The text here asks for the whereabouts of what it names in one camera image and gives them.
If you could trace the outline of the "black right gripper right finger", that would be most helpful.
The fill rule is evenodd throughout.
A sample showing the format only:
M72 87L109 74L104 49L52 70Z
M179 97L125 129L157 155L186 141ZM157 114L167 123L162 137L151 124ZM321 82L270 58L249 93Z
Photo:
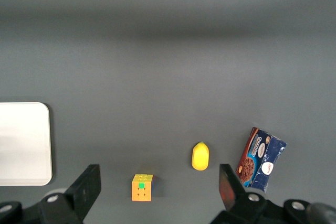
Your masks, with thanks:
M219 166L219 194L225 209L211 223L335 223L335 208L323 203L288 199L278 206L246 191L229 164Z

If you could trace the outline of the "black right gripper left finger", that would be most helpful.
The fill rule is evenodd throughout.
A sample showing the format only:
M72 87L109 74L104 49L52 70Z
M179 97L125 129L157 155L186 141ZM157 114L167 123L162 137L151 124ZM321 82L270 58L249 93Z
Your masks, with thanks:
M100 192L100 166L91 164L65 192L48 194L28 208L2 202L1 223L83 223Z

